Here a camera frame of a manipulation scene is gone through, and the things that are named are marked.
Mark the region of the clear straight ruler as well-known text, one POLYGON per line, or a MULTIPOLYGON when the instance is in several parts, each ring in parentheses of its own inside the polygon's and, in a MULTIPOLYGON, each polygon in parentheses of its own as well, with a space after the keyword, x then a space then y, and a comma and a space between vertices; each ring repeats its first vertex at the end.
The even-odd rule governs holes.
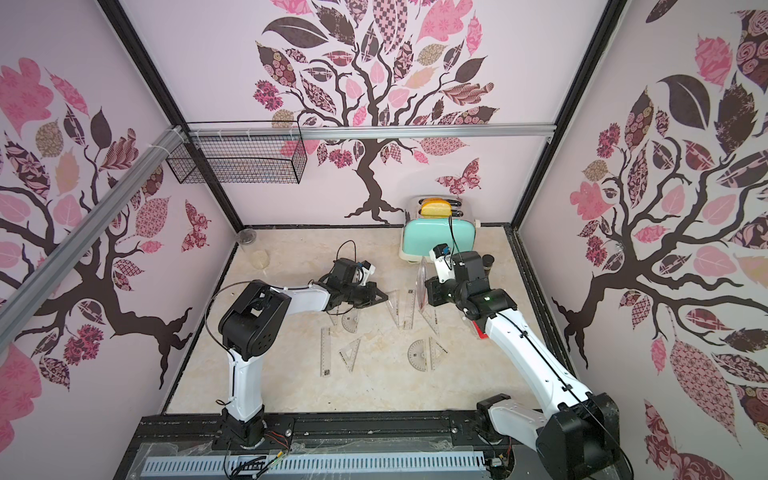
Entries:
POLYGON ((416 294, 414 289, 408 289, 405 296, 405 303, 402 316, 402 328, 412 330, 414 325, 414 315, 416 309, 416 294))
POLYGON ((326 378, 331 375, 332 367, 332 338, 331 329, 322 327, 320 330, 320 376, 326 378))

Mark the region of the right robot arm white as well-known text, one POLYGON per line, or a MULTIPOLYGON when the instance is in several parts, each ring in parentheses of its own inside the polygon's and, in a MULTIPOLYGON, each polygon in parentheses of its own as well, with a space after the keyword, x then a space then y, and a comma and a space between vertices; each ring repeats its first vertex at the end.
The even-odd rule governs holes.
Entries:
POLYGON ((454 253, 446 244, 430 252, 435 276, 425 280, 427 302, 451 303, 511 360, 539 406, 532 410, 505 396, 481 407, 491 429, 535 451, 553 479, 631 479, 620 445, 619 410, 594 394, 533 333, 512 297, 490 285, 482 257, 454 253))

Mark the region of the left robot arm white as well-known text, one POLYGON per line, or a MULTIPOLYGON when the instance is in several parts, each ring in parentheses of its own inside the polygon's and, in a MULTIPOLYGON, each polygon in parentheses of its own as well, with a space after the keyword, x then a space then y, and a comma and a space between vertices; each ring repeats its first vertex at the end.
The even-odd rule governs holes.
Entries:
POLYGON ((261 392, 264 356, 275 343, 286 317, 331 312, 347 304, 365 309, 388 300, 370 279, 375 266, 339 258, 329 273, 300 287, 278 287, 252 280, 219 321, 221 345, 228 355, 229 396, 222 410, 223 442, 255 447, 265 437, 261 392))

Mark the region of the clear triangle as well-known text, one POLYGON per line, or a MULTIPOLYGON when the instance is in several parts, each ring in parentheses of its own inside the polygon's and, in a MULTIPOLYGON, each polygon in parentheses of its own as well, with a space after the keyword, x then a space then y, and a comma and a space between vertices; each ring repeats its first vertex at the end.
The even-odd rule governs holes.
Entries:
POLYGON ((447 354, 447 350, 434 337, 429 338, 429 364, 432 371, 437 369, 447 354))
POLYGON ((386 306, 390 314, 390 317, 392 318, 395 326, 397 328, 400 328, 399 291, 398 290, 389 291, 386 293, 386 295, 387 295, 386 306))
POLYGON ((420 310, 421 317, 425 320, 427 325, 431 328, 433 333, 437 336, 440 335, 439 322, 436 309, 433 306, 425 306, 420 310))

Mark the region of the clear triangle set square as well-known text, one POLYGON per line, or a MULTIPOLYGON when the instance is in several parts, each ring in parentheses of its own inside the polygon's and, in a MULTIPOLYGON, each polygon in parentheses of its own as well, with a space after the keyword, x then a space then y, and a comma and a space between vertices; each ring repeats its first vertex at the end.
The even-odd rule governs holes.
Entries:
POLYGON ((354 371, 361 341, 361 338, 357 338, 338 351, 346 369, 350 373, 354 371))

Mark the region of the clear protractor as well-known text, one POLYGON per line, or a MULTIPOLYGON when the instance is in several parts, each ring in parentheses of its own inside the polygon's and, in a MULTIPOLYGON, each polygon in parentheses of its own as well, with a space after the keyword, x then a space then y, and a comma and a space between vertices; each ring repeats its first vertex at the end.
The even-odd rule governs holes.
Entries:
POLYGON ((341 324, 346 332, 351 334, 357 332, 359 325, 359 313, 359 310, 352 309, 342 315, 341 324))
POLYGON ((419 372, 426 372, 429 368, 429 360, 422 339, 414 341, 407 350, 407 359, 412 368, 419 372))

